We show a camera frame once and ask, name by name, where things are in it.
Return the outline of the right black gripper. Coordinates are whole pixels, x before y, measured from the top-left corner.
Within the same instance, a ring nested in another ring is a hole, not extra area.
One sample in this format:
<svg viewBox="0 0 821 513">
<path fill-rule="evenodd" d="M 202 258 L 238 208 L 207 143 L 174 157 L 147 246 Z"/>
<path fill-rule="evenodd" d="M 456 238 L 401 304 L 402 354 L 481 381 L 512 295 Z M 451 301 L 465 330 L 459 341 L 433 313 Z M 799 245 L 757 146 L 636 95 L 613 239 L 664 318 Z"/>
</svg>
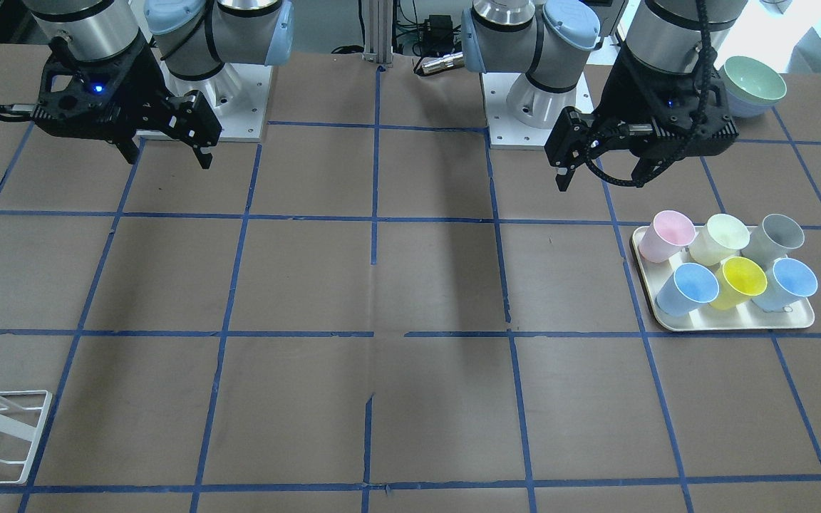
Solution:
<svg viewBox="0 0 821 513">
<path fill-rule="evenodd" d="M 0 121 L 32 121 L 60 138 L 103 140 L 129 165 L 141 155 L 137 131 L 160 131 L 191 147 L 203 170 L 211 168 L 222 130 L 218 117 L 201 91 L 173 96 L 143 35 L 103 61 L 79 61 L 65 36 L 48 46 L 36 103 L 0 105 Z"/>
</svg>

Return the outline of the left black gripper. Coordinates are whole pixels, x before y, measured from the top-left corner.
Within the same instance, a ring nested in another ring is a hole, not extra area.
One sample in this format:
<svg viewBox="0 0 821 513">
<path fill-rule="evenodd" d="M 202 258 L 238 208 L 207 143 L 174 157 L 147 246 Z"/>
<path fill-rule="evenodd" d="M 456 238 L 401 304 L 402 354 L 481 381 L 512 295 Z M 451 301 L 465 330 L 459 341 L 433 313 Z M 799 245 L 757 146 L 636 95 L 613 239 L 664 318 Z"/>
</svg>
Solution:
<svg viewBox="0 0 821 513">
<path fill-rule="evenodd" d="M 714 156 L 737 139 L 723 79 L 713 66 L 697 63 L 687 74 L 672 74 L 640 61 L 630 48 L 616 58 L 593 113 L 564 108 L 544 152 L 557 166 L 558 191 L 566 192 L 574 167 L 607 150 L 629 150 L 639 158 L 633 187 L 665 171 L 665 159 L 682 143 L 684 156 Z"/>
</svg>

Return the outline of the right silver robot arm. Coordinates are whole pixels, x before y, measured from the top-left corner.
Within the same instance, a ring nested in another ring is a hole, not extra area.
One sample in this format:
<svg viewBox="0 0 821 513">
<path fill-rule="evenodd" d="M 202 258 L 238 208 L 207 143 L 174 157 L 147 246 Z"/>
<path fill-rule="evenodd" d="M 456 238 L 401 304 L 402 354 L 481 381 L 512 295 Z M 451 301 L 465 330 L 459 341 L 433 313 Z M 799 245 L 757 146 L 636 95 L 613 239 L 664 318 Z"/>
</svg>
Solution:
<svg viewBox="0 0 821 513">
<path fill-rule="evenodd" d="M 59 138 L 101 140 L 133 165 L 135 136 L 186 144 L 203 169 L 222 115 L 245 95 L 235 65 L 277 67 L 293 44 L 290 1 L 147 1 L 142 30 L 126 1 L 29 1 L 48 37 L 37 101 L 0 105 Z"/>
</svg>

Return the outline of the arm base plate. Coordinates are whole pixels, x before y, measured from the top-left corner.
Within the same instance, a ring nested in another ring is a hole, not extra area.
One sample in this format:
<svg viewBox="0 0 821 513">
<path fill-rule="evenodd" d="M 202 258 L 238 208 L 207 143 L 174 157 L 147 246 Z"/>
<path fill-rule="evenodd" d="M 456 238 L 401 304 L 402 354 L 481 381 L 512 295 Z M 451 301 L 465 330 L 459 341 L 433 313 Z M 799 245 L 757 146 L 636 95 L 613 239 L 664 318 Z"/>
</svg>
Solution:
<svg viewBox="0 0 821 513">
<path fill-rule="evenodd" d="M 540 90 L 522 73 L 485 73 L 481 78 L 493 148 L 542 149 L 564 108 L 581 113 L 594 109 L 584 74 L 576 87 L 563 93 Z"/>
<path fill-rule="evenodd" d="M 183 81 L 160 64 L 166 85 L 176 96 L 202 91 L 221 123 L 221 142 L 259 143 L 275 67 L 227 63 L 218 74 L 202 81 Z"/>
</svg>

